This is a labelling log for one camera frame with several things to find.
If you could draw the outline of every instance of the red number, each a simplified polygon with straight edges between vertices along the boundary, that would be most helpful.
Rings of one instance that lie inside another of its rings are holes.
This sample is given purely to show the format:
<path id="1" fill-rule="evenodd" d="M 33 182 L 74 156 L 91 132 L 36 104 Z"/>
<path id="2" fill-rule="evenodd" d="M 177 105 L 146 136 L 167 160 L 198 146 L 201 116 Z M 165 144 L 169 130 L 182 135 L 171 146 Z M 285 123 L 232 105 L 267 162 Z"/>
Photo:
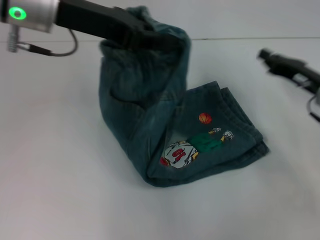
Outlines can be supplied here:
<path id="1" fill-rule="evenodd" d="M 175 162 L 180 161 L 180 159 L 185 155 L 186 155 L 186 153 L 182 148 L 179 148 L 174 153 L 172 153 L 172 157 L 175 158 Z"/>

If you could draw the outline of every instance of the basketball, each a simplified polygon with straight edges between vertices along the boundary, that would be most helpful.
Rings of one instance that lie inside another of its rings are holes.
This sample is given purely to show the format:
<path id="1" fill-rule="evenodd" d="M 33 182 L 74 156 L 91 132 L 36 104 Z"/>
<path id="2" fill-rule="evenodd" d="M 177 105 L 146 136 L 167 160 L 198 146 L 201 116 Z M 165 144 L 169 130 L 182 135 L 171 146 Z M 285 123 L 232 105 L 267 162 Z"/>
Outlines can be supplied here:
<path id="1" fill-rule="evenodd" d="M 199 120 L 202 124 L 209 124 L 212 121 L 212 117 L 204 112 L 199 115 Z"/>

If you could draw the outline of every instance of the cartoon basketball player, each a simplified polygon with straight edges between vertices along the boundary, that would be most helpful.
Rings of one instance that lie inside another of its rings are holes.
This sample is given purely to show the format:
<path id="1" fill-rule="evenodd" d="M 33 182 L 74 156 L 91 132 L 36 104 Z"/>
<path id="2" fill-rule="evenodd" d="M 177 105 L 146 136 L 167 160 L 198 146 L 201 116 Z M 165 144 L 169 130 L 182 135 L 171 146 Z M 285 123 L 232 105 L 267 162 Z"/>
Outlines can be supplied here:
<path id="1" fill-rule="evenodd" d="M 213 151 L 226 140 L 232 140 L 234 135 L 231 131 L 225 131 L 220 140 L 213 138 L 221 128 L 213 128 L 208 133 L 200 133 L 188 138 L 186 141 L 172 143 L 164 152 L 160 163 L 165 166 L 182 168 L 194 161 L 199 153 Z"/>

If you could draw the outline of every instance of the white surface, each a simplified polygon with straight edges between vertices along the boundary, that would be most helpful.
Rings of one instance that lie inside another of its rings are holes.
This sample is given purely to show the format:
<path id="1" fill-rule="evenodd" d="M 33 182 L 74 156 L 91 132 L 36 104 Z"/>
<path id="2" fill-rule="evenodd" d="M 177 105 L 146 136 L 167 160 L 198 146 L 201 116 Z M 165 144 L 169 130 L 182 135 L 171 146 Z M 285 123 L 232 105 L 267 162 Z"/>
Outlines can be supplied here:
<path id="1" fill-rule="evenodd" d="M 193 39 L 247 37 L 320 37 L 318 0 L 92 0 L 106 7 L 145 5 L 154 19 L 178 26 Z M 8 26 L 0 24 L 0 42 Z M 94 36 L 77 33 L 82 41 Z M 67 30 L 52 34 L 23 29 L 23 41 L 69 41 Z"/>
<path id="2" fill-rule="evenodd" d="M 71 42 L 39 43 L 55 51 Z M 191 184 L 144 183 L 102 121 L 101 54 L 6 52 L 0 43 L 0 239 L 318 240 L 320 126 L 309 94 L 270 77 L 263 47 L 320 69 L 320 40 L 193 41 L 189 88 L 228 86 L 271 153 Z"/>

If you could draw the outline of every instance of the green indicator light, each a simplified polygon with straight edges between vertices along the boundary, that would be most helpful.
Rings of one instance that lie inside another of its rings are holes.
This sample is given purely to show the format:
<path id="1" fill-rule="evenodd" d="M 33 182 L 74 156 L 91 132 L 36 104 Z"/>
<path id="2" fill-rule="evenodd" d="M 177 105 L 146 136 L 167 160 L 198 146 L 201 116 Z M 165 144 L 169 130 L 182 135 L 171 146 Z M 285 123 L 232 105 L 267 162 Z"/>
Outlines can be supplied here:
<path id="1" fill-rule="evenodd" d="M 20 7 L 13 6 L 9 9 L 9 14 L 14 19 L 23 20 L 27 17 L 27 13 Z"/>

